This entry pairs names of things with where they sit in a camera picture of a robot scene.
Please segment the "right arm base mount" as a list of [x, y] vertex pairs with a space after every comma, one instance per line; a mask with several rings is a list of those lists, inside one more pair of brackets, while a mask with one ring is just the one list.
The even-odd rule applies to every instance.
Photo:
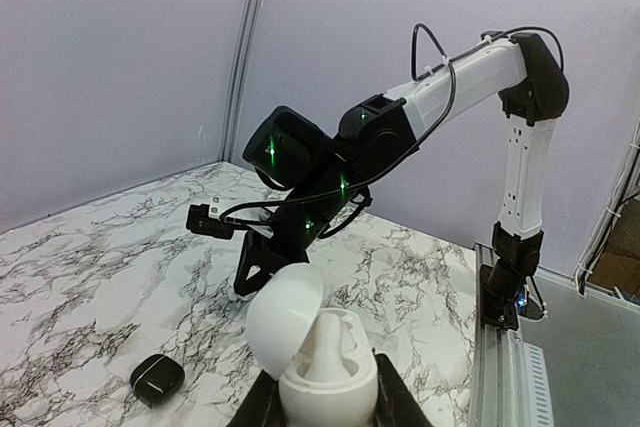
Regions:
[[539, 265], [544, 232], [529, 238], [508, 233], [498, 221], [494, 224], [492, 249], [497, 256], [493, 266], [482, 262], [479, 269], [480, 320], [501, 330], [517, 330], [516, 298], [527, 277]]

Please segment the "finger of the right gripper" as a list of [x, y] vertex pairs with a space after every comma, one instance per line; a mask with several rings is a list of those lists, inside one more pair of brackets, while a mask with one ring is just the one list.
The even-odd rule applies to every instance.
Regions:
[[243, 240], [234, 291], [247, 296], [262, 289], [281, 268], [294, 263], [307, 263], [305, 250], [287, 250], [272, 244], [256, 231], [248, 231]]

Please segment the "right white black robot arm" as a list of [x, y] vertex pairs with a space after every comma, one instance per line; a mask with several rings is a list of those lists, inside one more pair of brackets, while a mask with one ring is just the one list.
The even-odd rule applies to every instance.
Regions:
[[287, 198], [269, 217], [272, 233], [251, 229], [234, 281], [239, 295], [260, 290], [282, 267], [306, 260], [332, 219], [354, 197], [415, 153], [440, 125], [491, 96], [509, 122], [508, 175], [492, 234], [498, 264], [488, 285], [511, 300], [538, 266], [546, 157], [556, 120], [569, 100], [561, 52], [551, 52], [535, 27], [492, 32], [434, 70], [374, 95], [345, 112], [336, 135], [325, 134], [289, 107], [267, 117], [243, 157]]

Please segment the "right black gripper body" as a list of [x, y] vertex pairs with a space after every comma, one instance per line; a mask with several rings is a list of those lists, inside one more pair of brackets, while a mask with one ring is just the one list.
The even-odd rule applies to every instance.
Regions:
[[[349, 185], [350, 181], [340, 167], [320, 166], [293, 189], [287, 200], [298, 200], [335, 189], [338, 193], [324, 200], [292, 203], [276, 209], [270, 218], [273, 236], [269, 240], [269, 251], [277, 258], [277, 267], [308, 263], [306, 249], [316, 239], [326, 239], [337, 234], [370, 205], [368, 187], [347, 192]], [[357, 204], [346, 219], [331, 228], [330, 222], [357, 195], [362, 195], [363, 201]]]

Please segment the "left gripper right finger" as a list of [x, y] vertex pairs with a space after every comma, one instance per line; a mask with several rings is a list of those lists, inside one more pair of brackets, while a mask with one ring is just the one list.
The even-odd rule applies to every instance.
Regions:
[[383, 353], [374, 355], [378, 368], [378, 397], [373, 426], [433, 427], [409, 388]]

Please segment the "black earbud charging case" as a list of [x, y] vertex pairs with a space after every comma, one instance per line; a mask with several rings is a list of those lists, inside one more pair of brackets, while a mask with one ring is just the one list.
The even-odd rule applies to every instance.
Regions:
[[164, 354], [153, 354], [131, 373], [129, 384], [138, 400], [147, 407], [165, 403], [182, 386], [184, 368]]

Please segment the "white earbud charging case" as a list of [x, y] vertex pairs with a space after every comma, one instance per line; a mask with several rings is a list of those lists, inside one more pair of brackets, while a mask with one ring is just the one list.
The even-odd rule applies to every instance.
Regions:
[[287, 426], [370, 426], [378, 367], [360, 317], [324, 306], [322, 269], [279, 270], [250, 302], [246, 340]]

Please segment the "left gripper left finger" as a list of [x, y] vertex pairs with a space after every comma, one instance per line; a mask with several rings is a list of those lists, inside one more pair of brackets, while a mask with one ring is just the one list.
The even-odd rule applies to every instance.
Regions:
[[278, 382], [261, 371], [236, 413], [229, 427], [281, 427], [285, 415], [281, 405]]

